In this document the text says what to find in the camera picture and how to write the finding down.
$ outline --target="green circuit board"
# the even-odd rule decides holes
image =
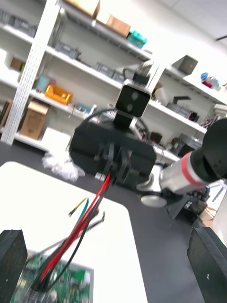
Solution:
[[[39,267],[45,257],[37,257],[31,260],[23,269],[15,292],[10,303],[21,303],[21,297],[26,288],[34,281]],[[60,261],[52,273],[50,280],[54,281],[64,268],[66,262]],[[93,302],[93,278],[92,269],[81,267],[77,264],[70,264],[59,281],[53,286],[56,300],[54,303],[92,303]]]

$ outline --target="plastic bag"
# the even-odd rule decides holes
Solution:
[[[79,177],[84,177],[85,172],[75,165],[67,151],[46,152],[42,158],[44,168],[50,168],[52,173],[59,175],[65,180],[76,181]]]

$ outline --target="box on shelf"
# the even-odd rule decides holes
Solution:
[[[65,151],[69,145],[70,139],[71,136],[69,134],[47,127],[42,138],[42,144],[50,151]]]
[[[30,25],[26,20],[13,15],[9,18],[9,24],[15,28],[18,28],[19,30],[33,38],[37,31],[37,26]]]
[[[100,10],[100,0],[66,0],[66,2],[72,4],[94,19]]]
[[[106,75],[107,77],[112,77],[113,75],[113,72],[114,70],[111,69],[110,67],[100,63],[100,62],[97,62],[96,63],[96,66],[95,66],[95,70],[101,72],[102,74]]]
[[[21,135],[38,140],[43,129],[49,106],[31,101],[20,131]]]
[[[81,52],[79,51],[78,48],[73,48],[70,45],[67,45],[65,43],[62,42],[58,42],[56,47],[55,47],[56,51],[60,52],[60,53],[64,53],[67,56],[69,56],[72,59],[78,59],[79,55],[81,54]]]
[[[138,33],[136,30],[130,31],[128,40],[139,48],[142,48],[148,41],[147,38],[144,38],[142,34]]]
[[[9,111],[12,107],[13,101],[12,100],[7,100],[3,106],[3,109],[0,113],[0,128],[2,128],[3,126],[5,126],[6,124],[6,120],[8,118],[9,115]]]
[[[23,71],[24,66],[25,66],[25,62],[24,61],[21,61],[18,58],[13,57],[13,59],[11,61],[11,64],[10,64],[10,68],[12,68],[12,69],[14,69],[16,71]]]
[[[10,14],[3,9],[0,9],[0,22],[7,24],[9,22]]]
[[[183,72],[186,76],[189,76],[194,71],[197,63],[197,60],[186,55],[178,61],[174,62],[172,66],[177,68],[179,71]]]
[[[67,105],[72,99],[72,93],[58,86],[49,85],[45,95],[57,102]]]
[[[118,32],[120,35],[125,38],[128,36],[131,26],[120,19],[114,17],[104,10],[100,10],[97,17],[97,21],[105,24],[115,32]]]

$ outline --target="black table surface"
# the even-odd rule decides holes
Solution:
[[[42,167],[43,155],[27,145],[0,142],[0,166],[15,161],[59,178]],[[94,193],[101,186],[91,175],[79,178],[75,184]],[[106,198],[129,211],[148,302],[204,303],[186,253],[191,226],[171,220],[164,208],[144,206],[136,194],[122,187],[110,188]]]

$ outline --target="storage box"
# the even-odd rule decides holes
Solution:
[[[71,136],[47,127],[42,138],[42,144],[50,151],[65,151],[69,145]]]
[[[119,83],[124,83],[124,81],[125,81],[124,76],[118,71],[113,72],[112,78]]]
[[[0,9],[0,22],[7,24],[9,22],[10,14],[3,9]]]
[[[66,2],[82,10],[94,19],[100,10],[100,0],[66,0]]]
[[[124,37],[127,37],[129,34],[131,28],[129,24],[121,21],[104,10],[99,11],[96,19]]]
[[[78,59],[81,52],[78,50],[78,48],[73,48],[70,45],[64,44],[62,42],[58,42],[56,47],[56,51],[65,53],[67,56],[69,56],[72,59]]]
[[[12,100],[7,100],[6,103],[4,104],[3,109],[0,113],[0,128],[5,126],[6,120],[7,120],[8,115],[9,115],[9,111],[12,107],[12,104],[13,104]]]
[[[73,94],[58,86],[49,85],[45,95],[57,102],[67,105],[71,101]]]
[[[113,72],[114,72],[114,70],[112,70],[110,67],[108,67],[100,62],[96,63],[95,69],[110,78],[112,77]]]
[[[27,108],[21,134],[38,140],[44,126],[49,106],[31,101]]]
[[[16,70],[16,71],[23,71],[25,66],[25,62],[21,61],[15,57],[13,57],[11,64],[10,64],[10,68]]]
[[[31,36],[33,38],[37,31],[37,26],[30,25],[26,20],[21,19],[17,16],[10,16],[9,24],[15,28],[18,28],[20,31],[28,34],[29,36]]]
[[[140,33],[133,30],[130,31],[130,35],[128,36],[128,40],[138,46],[139,48],[142,48],[144,44],[147,43],[147,38],[144,38]]]

